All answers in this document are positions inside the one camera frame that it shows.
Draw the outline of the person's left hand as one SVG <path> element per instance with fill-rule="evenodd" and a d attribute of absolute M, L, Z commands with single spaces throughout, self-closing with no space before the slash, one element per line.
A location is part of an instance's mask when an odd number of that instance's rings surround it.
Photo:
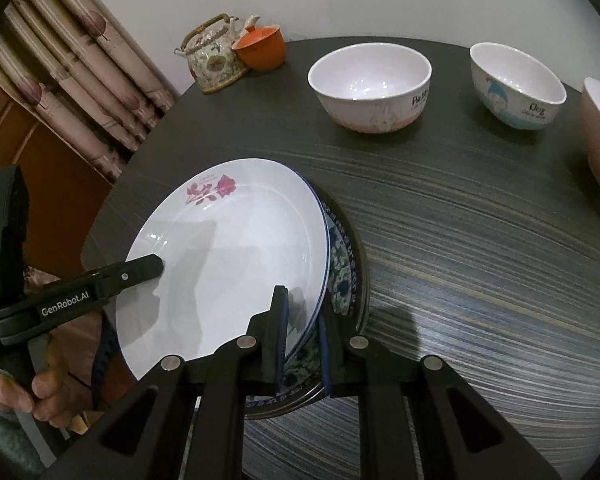
<path fill-rule="evenodd" d="M 46 367 L 36 373 L 27 388 L 0 372 L 0 412 L 29 414 L 39 422 L 68 429 L 76 410 L 71 406 L 71 391 L 66 384 L 66 350 L 55 335 L 50 336 L 44 356 Z"/>

